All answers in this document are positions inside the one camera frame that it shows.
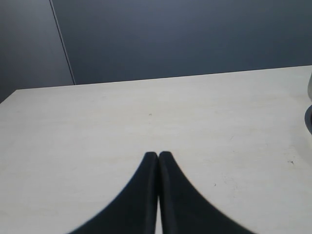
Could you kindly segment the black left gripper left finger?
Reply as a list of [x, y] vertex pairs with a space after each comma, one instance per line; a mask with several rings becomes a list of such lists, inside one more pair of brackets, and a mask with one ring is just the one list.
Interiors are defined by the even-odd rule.
[[145, 153], [136, 172], [96, 216], [73, 234], [154, 234], [158, 200], [158, 157]]

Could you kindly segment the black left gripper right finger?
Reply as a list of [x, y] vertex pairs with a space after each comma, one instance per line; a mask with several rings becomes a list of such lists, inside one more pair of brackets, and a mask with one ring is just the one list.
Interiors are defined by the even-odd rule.
[[158, 164], [164, 234], [252, 233], [208, 202], [181, 171], [171, 152], [161, 152]]

